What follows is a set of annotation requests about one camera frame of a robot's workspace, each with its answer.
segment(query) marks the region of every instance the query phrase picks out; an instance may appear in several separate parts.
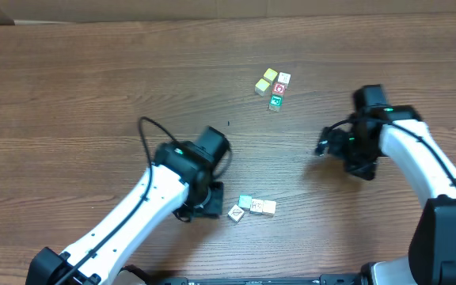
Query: cube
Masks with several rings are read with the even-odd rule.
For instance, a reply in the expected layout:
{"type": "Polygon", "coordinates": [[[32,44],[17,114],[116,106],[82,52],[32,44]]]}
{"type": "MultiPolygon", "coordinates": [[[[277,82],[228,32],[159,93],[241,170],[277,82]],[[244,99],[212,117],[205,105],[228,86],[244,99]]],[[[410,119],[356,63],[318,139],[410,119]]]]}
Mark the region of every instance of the cube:
{"type": "Polygon", "coordinates": [[[275,201],[263,201],[263,215],[274,215],[276,213],[276,205],[275,201]]]}
{"type": "Polygon", "coordinates": [[[233,219],[234,222],[238,222],[244,216],[244,210],[242,210],[239,206],[234,205],[231,207],[231,210],[228,212],[228,217],[233,219]]]}
{"type": "Polygon", "coordinates": [[[249,209],[249,213],[261,215],[263,213],[263,200],[253,199],[251,201],[251,208],[249,209]]]}
{"type": "Polygon", "coordinates": [[[288,88],[288,85],[290,84],[290,78],[291,75],[285,74],[284,72],[279,72],[279,77],[277,78],[277,82],[284,85],[286,89],[288,88]]]}
{"type": "Polygon", "coordinates": [[[286,87],[284,87],[284,85],[282,85],[281,83],[276,83],[274,84],[274,88],[272,89],[272,94],[284,96],[284,91],[286,91],[286,87]]]}
{"type": "Polygon", "coordinates": [[[270,83],[266,82],[264,79],[260,79],[256,84],[254,91],[263,97],[267,94],[270,94],[272,92],[272,88],[270,83]]]}
{"type": "Polygon", "coordinates": [[[272,68],[267,69],[267,71],[265,71],[265,74],[263,74],[263,79],[265,79],[270,84],[274,84],[277,79],[277,71],[273,70],[272,68]]]}
{"type": "Polygon", "coordinates": [[[283,97],[279,95],[272,95],[270,102],[268,103],[268,109],[271,111],[278,112],[283,104],[283,97]]]}
{"type": "Polygon", "coordinates": [[[253,198],[251,196],[241,195],[238,198],[238,206],[241,207],[244,210],[249,211],[249,209],[251,208],[251,201],[252,200],[253,200],[253,198]]]}

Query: small cube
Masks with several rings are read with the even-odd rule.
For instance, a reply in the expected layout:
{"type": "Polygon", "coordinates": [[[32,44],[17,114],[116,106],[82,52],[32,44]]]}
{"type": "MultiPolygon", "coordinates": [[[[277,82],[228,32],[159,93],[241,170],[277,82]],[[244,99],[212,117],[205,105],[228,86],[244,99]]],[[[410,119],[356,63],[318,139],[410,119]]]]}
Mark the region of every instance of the small cube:
{"type": "Polygon", "coordinates": [[[273,70],[272,68],[267,69],[267,71],[265,71],[265,74],[263,74],[263,79],[265,79],[270,84],[274,84],[277,79],[277,71],[273,70]]]}
{"type": "Polygon", "coordinates": [[[263,213],[263,200],[253,199],[251,201],[251,208],[249,209],[249,213],[261,215],[263,213]]]}
{"type": "Polygon", "coordinates": [[[251,200],[253,200],[251,196],[241,195],[238,198],[238,206],[244,210],[249,211],[249,209],[251,208],[251,200]]]}
{"type": "Polygon", "coordinates": [[[254,91],[256,91],[256,93],[260,94],[263,97],[267,94],[270,94],[272,92],[271,89],[272,88],[270,83],[266,82],[264,79],[260,79],[259,82],[256,84],[254,91]]]}
{"type": "Polygon", "coordinates": [[[286,91],[286,87],[280,83],[276,83],[272,89],[272,95],[284,96],[284,91],[286,91]]]}
{"type": "Polygon", "coordinates": [[[270,102],[268,103],[268,109],[278,112],[283,105],[283,97],[279,95],[272,95],[270,102]]]}
{"type": "Polygon", "coordinates": [[[263,214],[264,215],[274,215],[276,213],[276,205],[275,201],[263,201],[263,214]]]}
{"type": "Polygon", "coordinates": [[[288,85],[290,84],[290,78],[291,78],[291,75],[285,74],[284,72],[279,72],[279,77],[277,78],[277,82],[284,85],[287,89],[288,85]]]}
{"type": "Polygon", "coordinates": [[[231,210],[228,212],[228,217],[233,219],[235,222],[238,222],[244,216],[244,210],[242,210],[239,206],[234,205],[231,210]]]}

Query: wood grain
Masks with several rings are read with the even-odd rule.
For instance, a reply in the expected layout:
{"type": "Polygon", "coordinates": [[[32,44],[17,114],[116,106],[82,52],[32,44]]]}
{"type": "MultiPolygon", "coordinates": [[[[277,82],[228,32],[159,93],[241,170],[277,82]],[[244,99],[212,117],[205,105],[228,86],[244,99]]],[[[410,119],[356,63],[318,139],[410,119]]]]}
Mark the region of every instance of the wood grain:
{"type": "MultiPolygon", "coordinates": [[[[139,116],[179,139],[227,135],[225,212],[241,194],[278,206],[238,225],[169,217],[132,264],[316,276],[405,255],[421,209],[397,167],[383,158],[365,182],[312,153],[374,83],[414,105],[456,165],[454,13],[0,27],[0,284],[22,284],[41,248],[74,242],[133,187],[139,116]],[[253,90],[268,67],[291,74],[279,113],[253,90]]],[[[145,130],[153,149],[166,140],[145,130]]]]}

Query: yellow cube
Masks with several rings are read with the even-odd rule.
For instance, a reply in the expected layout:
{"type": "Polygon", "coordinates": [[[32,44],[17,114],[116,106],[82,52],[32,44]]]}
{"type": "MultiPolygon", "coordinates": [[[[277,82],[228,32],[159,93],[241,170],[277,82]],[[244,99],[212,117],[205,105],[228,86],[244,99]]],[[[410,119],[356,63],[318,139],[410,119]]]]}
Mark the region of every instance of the yellow cube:
{"type": "Polygon", "coordinates": [[[265,74],[263,74],[263,78],[270,84],[274,84],[277,79],[277,71],[273,70],[272,68],[267,69],[265,74]]]}
{"type": "Polygon", "coordinates": [[[270,94],[272,92],[272,88],[270,86],[270,83],[266,82],[264,79],[260,79],[256,84],[254,91],[263,97],[267,94],[270,94]]]}

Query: block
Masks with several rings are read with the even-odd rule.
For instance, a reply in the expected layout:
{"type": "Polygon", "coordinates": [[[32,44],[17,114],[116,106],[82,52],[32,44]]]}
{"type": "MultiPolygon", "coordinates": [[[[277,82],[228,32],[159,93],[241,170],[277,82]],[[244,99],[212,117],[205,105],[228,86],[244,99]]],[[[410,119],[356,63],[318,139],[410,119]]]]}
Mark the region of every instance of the block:
{"type": "Polygon", "coordinates": [[[285,74],[284,72],[279,72],[279,77],[277,78],[277,82],[284,85],[284,87],[287,89],[288,85],[290,84],[290,74],[285,74]]]}
{"type": "Polygon", "coordinates": [[[249,209],[249,213],[261,215],[263,213],[263,200],[253,199],[251,201],[251,208],[249,209]]]}
{"type": "Polygon", "coordinates": [[[277,71],[273,70],[272,68],[267,69],[267,71],[265,71],[265,74],[263,74],[263,79],[265,79],[270,84],[274,84],[277,79],[277,71]]]}
{"type": "Polygon", "coordinates": [[[275,201],[263,201],[263,215],[274,215],[276,213],[276,205],[275,201]]]}
{"type": "Polygon", "coordinates": [[[241,195],[238,198],[238,206],[244,210],[249,211],[249,209],[251,208],[251,200],[253,200],[251,196],[241,195]]]}
{"type": "Polygon", "coordinates": [[[268,103],[268,109],[278,112],[283,105],[283,97],[279,95],[272,95],[270,97],[270,102],[268,103]]]}
{"type": "Polygon", "coordinates": [[[272,88],[270,83],[266,82],[264,79],[260,79],[254,87],[254,91],[263,97],[270,94],[272,92],[272,88]]]}
{"type": "Polygon", "coordinates": [[[286,87],[281,83],[276,83],[274,88],[272,88],[272,95],[284,96],[284,91],[286,91],[286,87]]]}
{"type": "Polygon", "coordinates": [[[239,206],[234,205],[228,212],[228,217],[230,217],[230,219],[233,219],[235,222],[238,222],[242,219],[244,213],[244,210],[242,210],[239,206]]]}

